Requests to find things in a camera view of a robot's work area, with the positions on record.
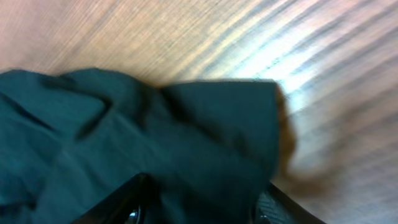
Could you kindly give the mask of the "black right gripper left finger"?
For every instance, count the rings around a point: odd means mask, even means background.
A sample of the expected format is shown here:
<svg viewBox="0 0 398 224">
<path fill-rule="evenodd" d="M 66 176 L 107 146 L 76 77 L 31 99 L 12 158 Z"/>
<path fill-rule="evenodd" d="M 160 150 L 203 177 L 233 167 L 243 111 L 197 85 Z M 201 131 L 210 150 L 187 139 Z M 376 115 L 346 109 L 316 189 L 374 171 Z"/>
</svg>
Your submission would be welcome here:
<svg viewBox="0 0 398 224">
<path fill-rule="evenodd" d="M 146 173 L 136 174 L 73 224 L 143 224 L 146 210 L 159 199 L 159 186 Z"/>
</svg>

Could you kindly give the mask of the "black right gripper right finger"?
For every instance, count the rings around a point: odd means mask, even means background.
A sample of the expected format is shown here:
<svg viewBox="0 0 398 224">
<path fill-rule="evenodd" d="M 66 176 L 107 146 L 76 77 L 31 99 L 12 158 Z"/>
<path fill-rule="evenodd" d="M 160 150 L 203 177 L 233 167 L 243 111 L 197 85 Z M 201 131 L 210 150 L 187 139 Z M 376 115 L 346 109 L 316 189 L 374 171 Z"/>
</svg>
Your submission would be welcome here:
<svg viewBox="0 0 398 224">
<path fill-rule="evenodd" d="M 325 224 L 275 185 L 269 184 L 253 206 L 253 224 Z"/>
</svg>

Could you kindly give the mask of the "black shorts with white waistband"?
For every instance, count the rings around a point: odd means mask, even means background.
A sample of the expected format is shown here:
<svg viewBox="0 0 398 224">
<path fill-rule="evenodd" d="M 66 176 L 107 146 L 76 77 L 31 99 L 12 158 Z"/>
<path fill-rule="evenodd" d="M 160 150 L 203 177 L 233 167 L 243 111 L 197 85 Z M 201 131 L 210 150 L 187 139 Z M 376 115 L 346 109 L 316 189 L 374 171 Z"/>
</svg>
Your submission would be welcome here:
<svg viewBox="0 0 398 224">
<path fill-rule="evenodd" d="M 247 223 L 277 166 L 276 90 L 2 73 L 1 222 L 70 223 L 146 173 L 159 188 L 147 223 Z"/>
</svg>

